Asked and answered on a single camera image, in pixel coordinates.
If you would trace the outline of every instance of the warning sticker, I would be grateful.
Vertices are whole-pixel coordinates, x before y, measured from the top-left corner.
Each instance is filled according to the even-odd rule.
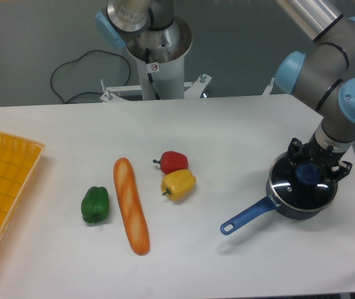
[[[147,73],[155,73],[159,71],[159,66],[157,62],[152,62],[150,64],[146,64]]]

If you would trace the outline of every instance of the gray wall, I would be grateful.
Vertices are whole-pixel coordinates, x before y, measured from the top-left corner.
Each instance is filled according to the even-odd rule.
[[[107,0],[23,0],[0,2],[0,107],[58,104],[50,75],[60,64],[86,51],[114,51],[95,27],[95,13]],[[355,16],[355,1],[334,1],[345,16]],[[176,0],[176,15],[190,25],[193,45],[186,56],[186,81],[202,73],[213,77],[212,97],[258,95],[281,61],[313,44],[274,0]],[[138,84],[133,66],[129,85]],[[126,65],[95,54],[59,72],[55,88],[64,98],[101,92],[125,81]],[[355,77],[355,66],[344,78]],[[87,96],[81,102],[97,102]]]

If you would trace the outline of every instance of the toy vegetable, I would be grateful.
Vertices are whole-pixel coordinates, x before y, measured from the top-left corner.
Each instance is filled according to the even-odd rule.
[[[188,169],[169,173],[161,182],[161,190],[172,201],[178,201],[193,190],[196,177]]]
[[[174,171],[187,169],[187,167],[189,167],[187,157],[175,151],[166,151],[162,154],[159,161],[154,159],[153,162],[161,165],[161,170],[164,174],[173,173]]]
[[[104,187],[91,187],[82,199],[80,209],[83,221],[87,223],[97,223],[108,217],[110,200],[108,191]]]
[[[133,251],[145,255],[150,250],[146,219],[140,204],[135,172],[126,158],[114,164],[114,183],[126,236]]]

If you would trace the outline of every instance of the white table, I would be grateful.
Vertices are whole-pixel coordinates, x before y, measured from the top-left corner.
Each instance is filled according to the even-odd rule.
[[[221,223],[265,195],[272,161],[321,117],[286,95],[0,108],[0,130],[46,144],[0,243],[0,298],[230,298],[355,292],[355,157],[333,204],[294,221],[276,211],[230,236]],[[153,159],[187,155],[195,191],[161,195]],[[112,169],[127,157],[151,251],[131,250]],[[105,186],[109,220],[80,202]]]

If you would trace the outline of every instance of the metal bracket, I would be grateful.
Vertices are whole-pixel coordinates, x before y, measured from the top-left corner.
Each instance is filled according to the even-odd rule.
[[[205,88],[211,82],[212,77],[206,74],[202,74],[195,82],[184,82],[184,98],[185,99],[196,99],[201,98],[204,93]],[[104,103],[115,103],[115,102],[130,102],[124,99],[125,97],[136,97],[141,96],[141,86],[140,85],[130,85],[130,86],[117,86],[117,87],[105,87],[102,80],[103,95],[101,95],[100,100]]]

